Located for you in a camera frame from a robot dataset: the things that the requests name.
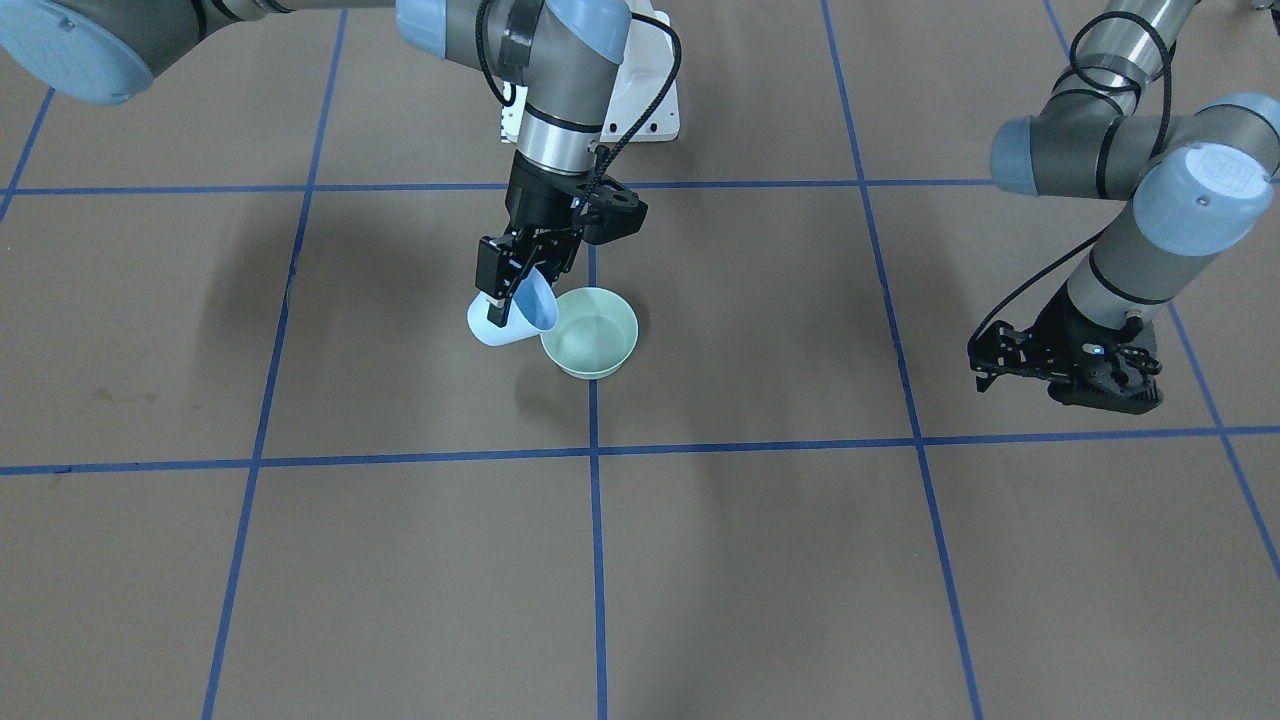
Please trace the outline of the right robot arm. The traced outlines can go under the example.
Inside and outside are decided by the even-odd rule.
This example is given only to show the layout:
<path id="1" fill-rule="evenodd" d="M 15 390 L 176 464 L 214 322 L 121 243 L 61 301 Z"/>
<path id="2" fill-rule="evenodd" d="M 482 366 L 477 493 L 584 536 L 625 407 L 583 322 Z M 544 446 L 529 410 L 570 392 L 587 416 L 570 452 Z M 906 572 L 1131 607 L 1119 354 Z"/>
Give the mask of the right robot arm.
<path id="1" fill-rule="evenodd" d="M 681 36 L 681 136 L 613 173 L 652 204 L 599 252 L 641 318 L 621 380 L 886 368 L 890 329 L 855 174 L 908 359 L 960 370 L 978 316 L 1030 266 L 1023 202 L 975 179 L 1001 117 L 991 1 L 663 1 Z M 477 73 L 410 47 L 389 9 L 225 29 L 131 104 L 92 108 L 3 63 L 3 392 L 264 374 L 303 183 L 315 179 L 284 347 L 292 372 L 470 374 L 474 243 L 504 220 L 511 147 Z"/>

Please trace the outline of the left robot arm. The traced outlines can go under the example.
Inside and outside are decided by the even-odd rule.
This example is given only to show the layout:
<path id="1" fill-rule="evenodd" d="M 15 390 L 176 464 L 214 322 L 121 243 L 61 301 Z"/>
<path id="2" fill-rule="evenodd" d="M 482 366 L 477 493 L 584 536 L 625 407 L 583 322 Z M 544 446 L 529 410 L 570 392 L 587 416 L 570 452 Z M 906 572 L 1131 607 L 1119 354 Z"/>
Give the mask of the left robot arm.
<path id="1" fill-rule="evenodd" d="M 1043 380 L 1062 404 L 1157 404 L 1155 316 L 1274 200 L 1277 101 L 1234 94 L 1172 114 L 1172 59 L 1192 1 L 1111 1 L 1075 36 L 1043 109 L 1006 122 L 995 184 L 1117 201 L 1120 214 L 1024 331 L 988 314 L 966 351 L 975 386 Z"/>

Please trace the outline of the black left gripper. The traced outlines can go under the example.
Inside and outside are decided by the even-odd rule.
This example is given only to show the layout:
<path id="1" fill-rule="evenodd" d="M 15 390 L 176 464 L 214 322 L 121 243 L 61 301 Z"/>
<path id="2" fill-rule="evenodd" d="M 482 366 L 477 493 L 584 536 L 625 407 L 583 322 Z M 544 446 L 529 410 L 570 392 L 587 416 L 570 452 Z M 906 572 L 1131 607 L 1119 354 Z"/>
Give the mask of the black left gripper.
<path id="1" fill-rule="evenodd" d="M 1138 307 L 1121 311 L 1120 327 L 1101 325 L 1085 316 L 1065 290 L 1060 290 L 1025 329 L 992 322 L 975 329 L 966 343 L 974 368 L 975 389 L 984 393 L 1002 375 L 1069 382 L 1079 372 L 1124 373 L 1128 369 L 1161 374 L 1155 332 Z"/>

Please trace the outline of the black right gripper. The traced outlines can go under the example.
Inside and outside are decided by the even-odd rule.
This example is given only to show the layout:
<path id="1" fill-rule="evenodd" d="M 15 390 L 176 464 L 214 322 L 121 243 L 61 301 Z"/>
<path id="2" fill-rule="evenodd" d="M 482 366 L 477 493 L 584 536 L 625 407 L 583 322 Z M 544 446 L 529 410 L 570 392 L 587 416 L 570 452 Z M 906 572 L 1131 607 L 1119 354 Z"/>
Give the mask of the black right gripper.
<path id="1" fill-rule="evenodd" d="M 559 173 L 516 151 L 506 195 L 507 234 L 477 242 L 475 287 L 490 300 L 488 320 L 509 325 L 516 314 L 534 324 L 540 319 L 536 278 L 558 281 L 573 269 L 581 238 L 573 232 L 573 213 L 594 169 Z M 541 259 L 538 270 L 534 260 Z"/>

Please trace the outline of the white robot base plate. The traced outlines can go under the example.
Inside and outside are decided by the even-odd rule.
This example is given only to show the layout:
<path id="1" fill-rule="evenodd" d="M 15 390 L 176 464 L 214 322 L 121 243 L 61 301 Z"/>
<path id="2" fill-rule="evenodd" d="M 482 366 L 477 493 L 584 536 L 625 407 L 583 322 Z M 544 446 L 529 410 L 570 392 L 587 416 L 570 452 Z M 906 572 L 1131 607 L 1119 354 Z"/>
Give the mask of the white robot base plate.
<path id="1" fill-rule="evenodd" d="M 524 104 L 518 150 L 559 173 L 654 131 L 678 72 L 671 27 L 626 1 L 494 1 L 475 27 L 497 96 Z"/>

